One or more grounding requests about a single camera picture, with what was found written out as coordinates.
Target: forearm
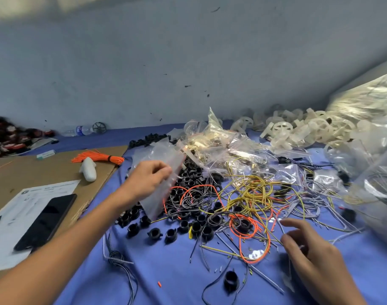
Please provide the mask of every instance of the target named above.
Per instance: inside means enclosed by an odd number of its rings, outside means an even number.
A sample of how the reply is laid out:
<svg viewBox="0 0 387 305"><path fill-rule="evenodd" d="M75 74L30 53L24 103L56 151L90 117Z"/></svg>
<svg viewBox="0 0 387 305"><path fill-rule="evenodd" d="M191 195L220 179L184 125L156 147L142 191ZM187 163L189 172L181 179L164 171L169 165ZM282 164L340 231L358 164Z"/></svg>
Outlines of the forearm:
<svg viewBox="0 0 387 305"><path fill-rule="evenodd" d="M130 198L127 205L135 201ZM0 305L52 304L124 209L115 194L0 280Z"/></svg>

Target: person's left hand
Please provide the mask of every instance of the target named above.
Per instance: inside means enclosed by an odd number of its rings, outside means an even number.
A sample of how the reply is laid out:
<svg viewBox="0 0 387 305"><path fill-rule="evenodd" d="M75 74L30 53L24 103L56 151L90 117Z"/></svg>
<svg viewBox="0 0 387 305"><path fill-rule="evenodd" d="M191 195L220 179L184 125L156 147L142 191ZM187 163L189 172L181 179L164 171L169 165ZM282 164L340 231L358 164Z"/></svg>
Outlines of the person's left hand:
<svg viewBox="0 0 387 305"><path fill-rule="evenodd" d="M113 195L122 208L129 208L151 195L171 173L172 168L162 161L142 161Z"/></svg>

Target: orange wire bundle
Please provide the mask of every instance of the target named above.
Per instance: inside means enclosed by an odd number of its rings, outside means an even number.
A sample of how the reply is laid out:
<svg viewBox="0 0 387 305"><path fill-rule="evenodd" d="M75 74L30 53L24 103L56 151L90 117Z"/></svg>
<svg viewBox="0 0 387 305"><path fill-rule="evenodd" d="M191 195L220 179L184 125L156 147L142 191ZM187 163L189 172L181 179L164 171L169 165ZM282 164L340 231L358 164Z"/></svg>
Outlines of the orange wire bundle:
<svg viewBox="0 0 387 305"><path fill-rule="evenodd" d="M74 159L71 160L72 163L81 163L85 158L90 157L93 161L111 161L116 165L121 165L124 162L124 158L119 156L111 156L100 153L98 150L86 151L80 153Z"/></svg>

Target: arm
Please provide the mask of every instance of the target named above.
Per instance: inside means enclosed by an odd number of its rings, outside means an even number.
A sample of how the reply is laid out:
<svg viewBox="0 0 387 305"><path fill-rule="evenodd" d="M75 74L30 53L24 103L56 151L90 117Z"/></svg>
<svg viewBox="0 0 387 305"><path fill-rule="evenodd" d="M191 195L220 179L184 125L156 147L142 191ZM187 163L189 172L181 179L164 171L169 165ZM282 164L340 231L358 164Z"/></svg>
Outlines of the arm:
<svg viewBox="0 0 387 305"><path fill-rule="evenodd" d="M171 172L160 161L141 162L127 181L94 210L0 280L0 305L52 304L118 216L149 196Z"/></svg>
<svg viewBox="0 0 387 305"><path fill-rule="evenodd" d="M281 237L282 245L312 297L321 305L367 305L340 251L304 220L283 219L295 227Z"/></svg>

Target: blue bottle label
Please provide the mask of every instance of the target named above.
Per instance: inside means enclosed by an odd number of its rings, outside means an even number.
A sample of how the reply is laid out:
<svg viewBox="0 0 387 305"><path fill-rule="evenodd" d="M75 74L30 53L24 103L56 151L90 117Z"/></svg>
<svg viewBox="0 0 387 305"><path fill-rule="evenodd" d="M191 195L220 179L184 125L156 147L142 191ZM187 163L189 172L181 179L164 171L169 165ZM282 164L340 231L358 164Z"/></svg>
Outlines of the blue bottle label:
<svg viewBox="0 0 387 305"><path fill-rule="evenodd" d="M84 136L84 134L82 133L82 127L83 126L76 126L76 134L78 136Z"/></svg>

